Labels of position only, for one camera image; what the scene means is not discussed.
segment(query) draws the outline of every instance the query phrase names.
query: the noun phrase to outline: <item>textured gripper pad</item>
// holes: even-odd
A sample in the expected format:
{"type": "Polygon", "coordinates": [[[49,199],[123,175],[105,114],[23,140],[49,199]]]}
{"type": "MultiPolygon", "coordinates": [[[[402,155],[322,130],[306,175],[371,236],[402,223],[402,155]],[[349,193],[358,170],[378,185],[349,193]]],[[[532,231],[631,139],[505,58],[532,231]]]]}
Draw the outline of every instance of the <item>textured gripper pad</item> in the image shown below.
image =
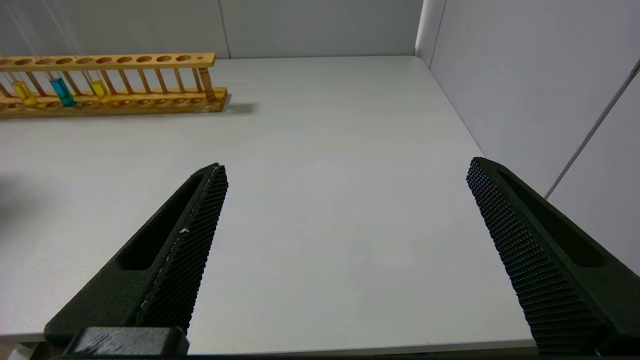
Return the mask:
{"type": "MultiPolygon", "coordinates": [[[[542,354],[594,354],[596,349],[634,353],[637,326],[619,326],[616,321],[625,317],[624,310],[609,311],[608,306],[619,304],[611,303],[611,295],[598,292],[612,291],[602,288],[603,282],[616,282],[607,280],[608,275],[621,275],[622,286],[631,285],[632,290],[628,294],[627,289],[618,288],[619,295],[630,295],[623,303],[634,307],[637,276],[502,165],[474,158],[467,183],[538,350],[542,354]],[[594,277],[604,278],[594,281],[594,277]]],[[[629,315],[637,316],[637,310],[629,315]]]]}
{"type": "Polygon", "coordinates": [[[191,221],[181,230],[182,241],[176,241],[160,271],[136,317],[137,326],[178,326],[187,333],[227,188],[225,167],[221,166],[206,184],[191,221]]]}
{"type": "Polygon", "coordinates": [[[217,163],[191,175],[49,321],[47,341],[66,347],[88,327],[186,332],[227,187],[217,163]]]}

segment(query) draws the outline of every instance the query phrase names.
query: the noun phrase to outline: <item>test tube with blue liquid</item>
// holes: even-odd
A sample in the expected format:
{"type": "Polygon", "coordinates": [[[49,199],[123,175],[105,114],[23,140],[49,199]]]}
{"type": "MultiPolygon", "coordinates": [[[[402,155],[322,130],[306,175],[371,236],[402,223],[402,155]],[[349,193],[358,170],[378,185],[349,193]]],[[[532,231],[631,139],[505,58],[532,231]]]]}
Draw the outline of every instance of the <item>test tube with blue liquid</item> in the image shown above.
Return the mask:
{"type": "Polygon", "coordinates": [[[62,106],[66,108],[74,107],[76,105],[76,101],[74,100],[74,97],[71,96],[71,92],[67,88],[67,84],[62,79],[62,76],[60,76],[60,73],[58,73],[58,77],[54,78],[50,72],[47,72],[47,77],[49,78],[51,87],[53,87],[53,91],[56,92],[60,102],[62,102],[62,106]]]}

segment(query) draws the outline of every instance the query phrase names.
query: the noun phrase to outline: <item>wooden dowel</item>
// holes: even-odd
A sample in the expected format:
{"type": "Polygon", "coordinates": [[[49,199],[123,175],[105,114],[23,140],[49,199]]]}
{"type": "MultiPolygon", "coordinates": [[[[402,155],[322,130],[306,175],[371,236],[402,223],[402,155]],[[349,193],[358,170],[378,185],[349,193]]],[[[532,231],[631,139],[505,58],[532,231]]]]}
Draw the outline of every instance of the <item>wooden dowel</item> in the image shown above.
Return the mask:
{"type": "Polygon", "coordinates": [[[211,77],[209,76],[209,69],[207,69],[206,67],[200,67],[198,68],[198,72],[200,73],[200,79],[202,80],[202,86],[204,86],[204,95],[207,98],[207,101],[215,101],[216,94],[214,94],[213,88],[211,87],[211,77]]]}
{"type": "Polygon", "coordinates": [[[104,82],[107,83],[107,87],[109,88],[109,91],[115,95],[116,94],[116,89],[113,87],[113,84],[111,83],[111,79],[109,79],[109,75],[107,75],[107,72],[105,70],[100,70],[100,73],[102,74],[102,77],[104,78],[104,82]]]}
{"type": "Polygon", "coordinates": [[[200,86],[200,76],[198,75],[198,71],[196,68],[193,68],[193,78],[196,79],[196,87],[198,88],[198,92],[202,92],[202,86],[200,86]]]}
{"type": "Polygon", "coordinates": [[[129,84],[129,79],[127,79],[124,70],[118,70],[118,74],[120,74],[120,77],[122,78],[122,82],[124,83],[124,87],[127,89],[127,93],[129,95],[133,94],[133,89],[131,88],[131,84],[129,84]]]}
{"type": "Polygon", "coordinates": [[[180,92],[184,92],[184,85],[182,84],[182,77],[180,76],[180,69],[174,68],[173,73],[175,74],[175,79],[178,81],[178,87],[180,88],[180,92]]]}
{"type": "Polygon", "coordinates": [[[40,96],[47,96],[47,93],[44,92],[44,90],[42,89],[42,86],[40,86],[40,83],[38,82],[36,77],[33,75],[33,73],[31,71],[27,71],[26,74],[29,80],[31,80],[31,83],[33,84],[33,86],[36,88],[36,91],[38,92],[38,94],[40,94],[40,96]]]}
{"type": "Polygon", "coordinates": [[[71,75],[69,75],[69,71],[63,71],[62,75],[64,75],[65,79],[67,80],[67,83],[69,83],[69,86],[71,86],[71,89],[73,89],[74,94],[76,96],[82,95],[82,93],[80,92],[80,89],[78,89],[78,86],[76,85],[76,82],[71,78],[71,75]]]}
{"type": "Polygon", "coordinates": [[[4,95],[4,97],[11,97],[8,91],[4,88],[4,85],[0,84],[0,92],[4,95]]]}
{"type": "Polygon", "coordinates": [[[151,89],[149,88],[149,83],[147,83],[147,77],[145,76],[145,72],[142,69],[138,69],[138,74],[140,75],[140,79],[142,80],[142,85],[145,87],[145,91],[147,94],[151,94],[151,89]]]}
{"type": "Polygon", "coordinates": [[[156,76],[158,78],[158,82],[160,82],[160,87],[162,88],[162,93],[167,94],[169,91],[166,89],[166,84],[164,83],[164,78],[162,77],[162,72],[160,69],[156,69],[156,76]]]}

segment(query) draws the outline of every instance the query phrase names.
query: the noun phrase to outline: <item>test tube with yellow liquid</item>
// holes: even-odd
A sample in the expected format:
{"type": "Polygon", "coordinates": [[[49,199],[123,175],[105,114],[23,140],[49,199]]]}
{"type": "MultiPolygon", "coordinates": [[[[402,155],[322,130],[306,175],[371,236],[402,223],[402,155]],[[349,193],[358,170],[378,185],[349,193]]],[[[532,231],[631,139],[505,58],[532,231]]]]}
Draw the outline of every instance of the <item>test tube with yellow liquid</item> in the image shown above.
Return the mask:
{"type": "Polygon", "coordinates": [[[38,104],[38,100],[29,89],[29,85],[27,85],[24,81],[18,80],[12,72],[9,73],[11,77],[11,86],[15,90],[15,93],[20,97],[22,103],[26,106],[32,106],[38,104]]]}

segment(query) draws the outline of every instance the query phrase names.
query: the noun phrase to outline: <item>test tube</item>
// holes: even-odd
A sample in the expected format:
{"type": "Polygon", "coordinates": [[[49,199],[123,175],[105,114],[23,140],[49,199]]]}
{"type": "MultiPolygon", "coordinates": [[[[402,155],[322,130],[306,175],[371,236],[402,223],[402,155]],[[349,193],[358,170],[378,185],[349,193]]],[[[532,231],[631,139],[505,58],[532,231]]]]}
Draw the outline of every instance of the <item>test tube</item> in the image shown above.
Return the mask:
{"type": "Polygon", "coordinates": [[[94,80],[90,85],[101,104],[111,104],[111,94],[107,91],[102,80],[94,80]]]}
{"type": "Polygon", "coordinates": [[[47,74],[49,76],[49,82],[51,87],[53,87],[53,91],[56,92],[58,98],[60,98],[60,102],[62,102],[62,106],[66,108],[72,108],[76,105],[76,101],[74,97],[71,96],[71,92],[67,88],[67,84],[62,80],[62,77],[58,74],[57,78],[54,78],[51,74],[47,74]]]}
{"type": "Polygon", "coordinates": [[[12,72],[9,73],[9,76],[12,80],[11,86],[15,90],[15,93],[18,94],[18,97],[20,97],[23,104],[27,106],[38,104],[38,100],[33,96],[31,89],[29,89],[29,86],[24,81],[18,80],[12,72]]]}

